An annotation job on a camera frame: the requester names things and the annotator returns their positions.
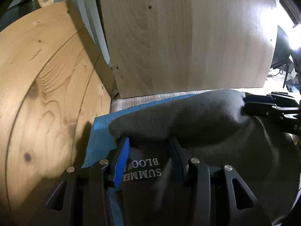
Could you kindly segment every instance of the black cable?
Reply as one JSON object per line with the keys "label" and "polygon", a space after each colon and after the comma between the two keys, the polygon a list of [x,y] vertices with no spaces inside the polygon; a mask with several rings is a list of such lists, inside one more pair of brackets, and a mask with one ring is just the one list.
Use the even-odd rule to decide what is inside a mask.
{"label": "black cable", "polygon": [[280,74],[282,75],[283,74],[283,68],[284,68],[284,65],[285,64],[283,64],[282,66],[281,66],[281,68],[279,69],[279,72],[276,74],[276,75],[278,75],[280,72]]}
{"label": "black cable", "polygon": [[[279,71],[276,75],[278,75],[279,73],[280,73],[280,71]],[[276,76],[276,75],[273,75],[273,76]],[[281,75],[282,75],[282,74],[281,74]],[[272,77],[273,77],[273,76],[272,76]]]}
{"label": "black cable", "polygon": [[110,108],[112,106],[112,103],[113,103],[114,99],[117,97],[118,94],[119,94],[119,92],[115,94],[114,98],[112,98],[111,103],[110,103]]}

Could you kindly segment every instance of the gray cloth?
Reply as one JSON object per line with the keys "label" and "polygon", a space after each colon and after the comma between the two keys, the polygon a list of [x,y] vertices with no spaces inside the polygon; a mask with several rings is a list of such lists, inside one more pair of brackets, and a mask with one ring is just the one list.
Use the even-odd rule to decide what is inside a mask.
{"label": "gray cloth", "polygon": [[[109,130],[117,144],[123,136],[130,138],[130,162],[165,154],[168,137],[177,137],[183,148],[187,148],[193,157],[203,159],[206,164],[217,167],[232,165],[272,222],[288,214],[294,203],[299,185],[299,156],[289,135],[281,133],[277,125],[266,118],[251,117],[243,112],[245,95],[235,90],[216,90],[162,103],[115,119],[109,125]],[[163,174],[156,178],[160,179],[160,183],[168,176],[164,175],[164,171],[169,166],[167,158],[161,160]],[[154,184],[156,179],[148,182],[144,180],[145,191],[142,193],[136,188],[138,180],[135,178],[122,182],[126,225],[145,223],[149,215],[154,215],[149,211],[163,208],[158,203],[174,203],[176,199],[172,197],[186,194],[181,193],[176,186],[165,190],[165,202],[162,202],[156,198],[159,192],[151,192],[154,187],[158,187]],[[150,200],[146,195],[148,189],[154,202],[146,203],[147,199]],[[145,210],[148,214],[139,217],[139,220],[129,219],[137,213],[143,214]],[[177,213],[168,215],[177,217]]]}

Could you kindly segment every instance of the black clamp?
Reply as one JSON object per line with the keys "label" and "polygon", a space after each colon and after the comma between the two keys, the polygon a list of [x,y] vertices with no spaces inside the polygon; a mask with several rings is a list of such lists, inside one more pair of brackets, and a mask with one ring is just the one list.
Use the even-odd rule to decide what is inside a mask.
{"label": "black clamp", "polygon": [[[125,145],[90,168],[68,167],[29,226],[113,226],[107,189],[116,186],[120,176],[116,171],[118,162],[128,155],[129,143],[128,147],[126,142]],[[233,167],[207,166],[182,148],[176,138],[169,139],[169,151],[177,182],[192,187],[193,203],[187,225],[271,225]]]}
{"label": "black clamp", "polygon": [[287,93],[272,92],[266,96],[248,95],[243,110],[251,116],[266,117],[285,133],[301,136],[299,104]]}

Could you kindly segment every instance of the bright light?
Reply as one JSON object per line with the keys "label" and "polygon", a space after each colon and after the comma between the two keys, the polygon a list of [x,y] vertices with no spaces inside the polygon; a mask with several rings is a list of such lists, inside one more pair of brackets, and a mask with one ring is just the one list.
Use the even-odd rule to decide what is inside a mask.
{"label": "bright light", "polygon": [[301,47],[301,24],[297,25],[293,32],[288,35],[288,40],[291,49],[298,49]]}
{"label": "bright light", "polygon": [[278,25],[284,30],[284,32],[289,37],[289,35],[293,32],[294,23],[279,2],[276,2],[276,11],[276,19]]}

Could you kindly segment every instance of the plywood panel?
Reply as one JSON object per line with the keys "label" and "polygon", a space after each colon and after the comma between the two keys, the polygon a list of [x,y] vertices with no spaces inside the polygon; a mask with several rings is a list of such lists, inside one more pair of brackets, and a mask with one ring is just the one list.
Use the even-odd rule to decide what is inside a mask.
{"label": "plywood panel", "polygon": [[275,0],[100,3],[122,98],[263,86],[276,44]]}
{"label": "plywood panel", "polygon": [[38,9],[0,33],[0,202],[9,209],[7,147],[28,89],[55,52],[84,27],[69,2]]}

